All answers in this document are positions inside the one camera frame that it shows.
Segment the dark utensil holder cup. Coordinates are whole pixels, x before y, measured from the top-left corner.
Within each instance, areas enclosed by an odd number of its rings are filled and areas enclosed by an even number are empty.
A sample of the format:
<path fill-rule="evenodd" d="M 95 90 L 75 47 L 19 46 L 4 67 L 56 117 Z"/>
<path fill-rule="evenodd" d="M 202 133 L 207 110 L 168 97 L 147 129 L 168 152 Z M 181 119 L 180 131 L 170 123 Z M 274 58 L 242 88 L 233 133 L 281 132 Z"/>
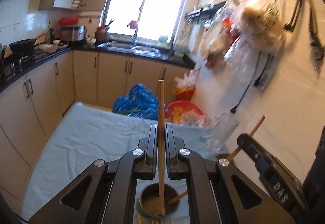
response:
<path fill-rule="evenodd" d="M 168 202 L 177 197 L 178 193 L 175 188 L 171 187 L 171 185 L 168 184 L 165 184 L 164 192 L 164 216 L 170 216 L 179 209 L 180 202 L 176 201 L 171 204 L 168 204 Z M 162 218 L 158 183 L 150 184 L 143 189 L 137 200 L 136 208 L 138 212 L 144 217 L 152 217 L 153 219 Z"/>

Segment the clear glass mug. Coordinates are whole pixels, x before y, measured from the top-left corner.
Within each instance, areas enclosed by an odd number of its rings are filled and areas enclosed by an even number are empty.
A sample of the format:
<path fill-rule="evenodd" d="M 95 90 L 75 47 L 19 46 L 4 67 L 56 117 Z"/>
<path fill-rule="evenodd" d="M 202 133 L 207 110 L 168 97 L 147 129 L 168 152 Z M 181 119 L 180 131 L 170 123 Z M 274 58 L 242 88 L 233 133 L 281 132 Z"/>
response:
<path fill-rule="evenodd" d="M 220 117 L 211 117 L 205 124 L 207 130 L 206 146 L 210 151 L 219 151 L 235 131 L 239 121 L 234 114 L 223 113 Z"/>

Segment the grey-blue table cloth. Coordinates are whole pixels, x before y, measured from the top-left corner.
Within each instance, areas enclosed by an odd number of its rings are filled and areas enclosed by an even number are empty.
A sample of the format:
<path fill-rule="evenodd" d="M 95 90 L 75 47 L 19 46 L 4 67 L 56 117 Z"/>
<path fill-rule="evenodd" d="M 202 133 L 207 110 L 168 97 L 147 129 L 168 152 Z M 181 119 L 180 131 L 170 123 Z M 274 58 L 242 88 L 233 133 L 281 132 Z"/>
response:
<path fill-rule="evenodd" d="M 22 217 L 28 220 L 97 159 L 120 159 L 149 135 L 150 119 L 75 104 L 50 137 L 26 188 Z"/>

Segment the red plastic basin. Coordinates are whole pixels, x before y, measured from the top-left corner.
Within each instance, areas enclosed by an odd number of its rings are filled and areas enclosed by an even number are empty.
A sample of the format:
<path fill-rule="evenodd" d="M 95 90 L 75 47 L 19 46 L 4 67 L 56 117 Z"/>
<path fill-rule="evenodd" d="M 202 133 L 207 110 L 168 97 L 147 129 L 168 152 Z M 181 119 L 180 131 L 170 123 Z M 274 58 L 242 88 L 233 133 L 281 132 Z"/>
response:
<path fill-rule="evenodd" d="M 206 115 L 189 101 L 174 101 L 165 108 L 165 122 L 167 123 L 202 127 L 206 119 Z"/>

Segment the blue plastic bag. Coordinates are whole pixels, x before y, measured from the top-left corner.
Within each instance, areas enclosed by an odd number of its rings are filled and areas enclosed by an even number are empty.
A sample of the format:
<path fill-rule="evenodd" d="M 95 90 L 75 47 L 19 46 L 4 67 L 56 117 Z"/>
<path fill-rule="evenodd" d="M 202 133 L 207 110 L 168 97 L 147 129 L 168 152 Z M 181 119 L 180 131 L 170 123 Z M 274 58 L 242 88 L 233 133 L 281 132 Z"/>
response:
<path fill-rule="evenodd" d="M 158 98 L 143 84 L 135 84 L 125 96 L 113 105 L 113 113 L 130 117 L 158 120 Z"/>

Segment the red basket with bags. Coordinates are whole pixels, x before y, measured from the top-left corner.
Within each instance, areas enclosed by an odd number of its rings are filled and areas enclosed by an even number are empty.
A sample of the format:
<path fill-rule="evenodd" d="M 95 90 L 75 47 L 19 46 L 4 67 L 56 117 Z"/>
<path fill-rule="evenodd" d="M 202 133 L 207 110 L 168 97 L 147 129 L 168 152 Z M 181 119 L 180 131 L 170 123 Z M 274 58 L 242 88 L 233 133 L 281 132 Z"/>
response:
<path fill-rule="evenodd" d="M 183 78 L 175 77 L 172 94 L 177 100 L 190 101 L 196 91 L 196 84 L 199 76 L 199 69 L 191 70 L 184 74 Z"/>

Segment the dark red utensil pot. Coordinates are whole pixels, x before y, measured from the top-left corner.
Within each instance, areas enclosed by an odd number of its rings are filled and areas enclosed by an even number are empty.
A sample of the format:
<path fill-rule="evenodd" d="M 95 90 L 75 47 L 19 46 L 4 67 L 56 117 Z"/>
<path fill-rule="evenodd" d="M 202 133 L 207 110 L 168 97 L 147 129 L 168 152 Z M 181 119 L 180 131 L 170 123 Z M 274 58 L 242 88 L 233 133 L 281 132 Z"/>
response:
<path fill-rule="evenodd" d="M 110 25 L 114 22 L 114 19 L 111 19 L 107 25 L 101 25 L 97 27 L 95 31 L 96 42 L 99 44 L 109 42 L 110 33 L 108 32 L 110 29 Z"/>

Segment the silver rice cooker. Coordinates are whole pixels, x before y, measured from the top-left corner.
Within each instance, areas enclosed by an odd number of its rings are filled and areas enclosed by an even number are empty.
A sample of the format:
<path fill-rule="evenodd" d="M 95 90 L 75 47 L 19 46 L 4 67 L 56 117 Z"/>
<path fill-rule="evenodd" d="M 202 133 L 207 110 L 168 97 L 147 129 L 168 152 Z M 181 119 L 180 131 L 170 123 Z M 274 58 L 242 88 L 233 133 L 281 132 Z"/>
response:
<path fill-rule="evenodd" d="M 63 42 L 77 42 L 85 40 L 87 29 L 84 25 L 70 25 L 61 27 L 61 41 Z"/>

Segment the black wok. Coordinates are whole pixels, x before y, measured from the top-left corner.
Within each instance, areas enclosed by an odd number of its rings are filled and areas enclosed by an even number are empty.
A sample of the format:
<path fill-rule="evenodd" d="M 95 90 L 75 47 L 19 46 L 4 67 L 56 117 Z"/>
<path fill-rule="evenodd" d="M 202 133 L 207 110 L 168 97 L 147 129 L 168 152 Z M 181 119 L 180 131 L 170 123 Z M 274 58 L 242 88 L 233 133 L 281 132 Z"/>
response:
<path fill-rule="evenodd" d="M 20 40 L 9 44 L 9 48 L 15 54 L 33 54 L 35 47 L 37 46 L 36 41 L 44 36 L 46 32 L 41 33 L 36 38 L 29 38 L 26 40 Z"/>

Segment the steel sink faucet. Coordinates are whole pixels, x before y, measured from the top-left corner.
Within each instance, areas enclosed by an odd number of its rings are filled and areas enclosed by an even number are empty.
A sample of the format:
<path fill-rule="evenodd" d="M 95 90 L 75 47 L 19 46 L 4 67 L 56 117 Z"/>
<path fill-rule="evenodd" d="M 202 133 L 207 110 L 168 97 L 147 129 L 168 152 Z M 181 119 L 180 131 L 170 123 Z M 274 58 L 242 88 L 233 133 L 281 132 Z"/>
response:
<path fill-rule="evenodd" d="M 134 34 L 131 36 L 131 40 L 135 45 L 137 43 L 138 21 L 131 20 L 128 23 L 127 28 L 129 28 L 130 30 L 134 30 Z"/>

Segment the large hanging plastic bag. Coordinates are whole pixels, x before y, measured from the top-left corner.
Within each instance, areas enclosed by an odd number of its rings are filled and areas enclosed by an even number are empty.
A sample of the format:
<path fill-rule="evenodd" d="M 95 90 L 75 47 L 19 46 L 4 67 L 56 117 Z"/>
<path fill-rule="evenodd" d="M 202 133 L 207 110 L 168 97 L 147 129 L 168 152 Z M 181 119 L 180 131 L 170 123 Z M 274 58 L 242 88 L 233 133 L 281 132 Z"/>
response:
<path fill-rule="evenodd" d="M 229 21 L 250 48 L 275 54 L 285 42 L 284 8 L 285 0 L 246 0 Z"/>

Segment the red colander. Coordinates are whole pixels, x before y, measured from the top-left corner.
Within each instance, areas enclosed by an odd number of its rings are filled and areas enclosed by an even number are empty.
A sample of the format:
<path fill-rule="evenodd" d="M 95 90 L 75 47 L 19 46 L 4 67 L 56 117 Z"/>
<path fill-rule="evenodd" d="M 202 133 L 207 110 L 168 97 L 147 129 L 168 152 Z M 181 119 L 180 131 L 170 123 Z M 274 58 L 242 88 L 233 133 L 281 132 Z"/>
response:
<path fill-rule="evenodd" d="M 71 15 L 67 17 L 63 17 L 58 21 L 58 24 L 60 26 L 72 26 L 76 25 L 79 21 L 80 16 L 79 15 Z"/>

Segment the black wall shelf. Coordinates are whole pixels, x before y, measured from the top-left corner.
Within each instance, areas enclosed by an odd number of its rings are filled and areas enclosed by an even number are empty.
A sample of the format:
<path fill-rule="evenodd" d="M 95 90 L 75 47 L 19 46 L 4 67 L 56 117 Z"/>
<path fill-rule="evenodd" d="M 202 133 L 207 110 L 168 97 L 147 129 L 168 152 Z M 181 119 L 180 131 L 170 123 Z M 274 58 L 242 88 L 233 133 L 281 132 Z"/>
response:
<path fill-rule="evenodd" d="M 225 5 L 225 1 L 220 2 L 218 4 L 215 4 L 210 7 L 204 7 L 195 11 L 192 11 L 190 13 L 186 13 L 184 18 L 185 19 L 194 19 L 194 18 L 200 18 L 200 17 L 209 17 L 212 18 L 215 16 L 216 12 L 221 9 Z"/>

